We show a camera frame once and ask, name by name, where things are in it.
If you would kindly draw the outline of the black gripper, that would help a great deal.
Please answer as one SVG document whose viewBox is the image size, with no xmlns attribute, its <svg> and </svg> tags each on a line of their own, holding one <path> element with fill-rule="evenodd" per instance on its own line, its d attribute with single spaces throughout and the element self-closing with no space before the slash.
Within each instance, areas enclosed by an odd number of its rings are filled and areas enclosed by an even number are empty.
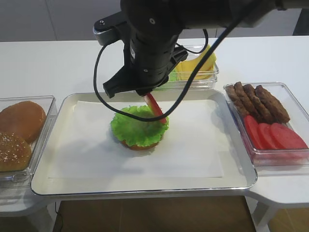
<svg viewBox="0 0 309 232">
<path fill-rule="evenodd" d="M 175 46 L 176 36 L 155 40 L 139 35 L 128 24 L 116 26 L 114 30 L 117 39 L 124 43 L 124 65 L 103 84 L 109 98 L 127 91 L 145 96 L 165 84 L 171 71 L 188 56 L 185 49 Z"/>
</svg>

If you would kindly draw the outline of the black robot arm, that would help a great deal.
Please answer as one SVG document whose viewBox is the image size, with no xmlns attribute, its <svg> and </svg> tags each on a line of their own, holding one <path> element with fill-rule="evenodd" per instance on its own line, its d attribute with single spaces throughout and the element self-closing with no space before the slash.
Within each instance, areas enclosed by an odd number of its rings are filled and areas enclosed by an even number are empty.
<svg viewBox="0 0 309 232">
<path fill-rule="evenodd" d="M 252 27 L 272 10 L 296 6 L 292 0 L 123 0 L 121 10 L 95 23 L 124 43 L 124 65 L 103 88 L 109 97 L 126 91 L 145 95 L 165 84 L 187 57 L 176 47 L 184 29 L 223 28 L 242 12 L 239 27 Z"/>
</svg>

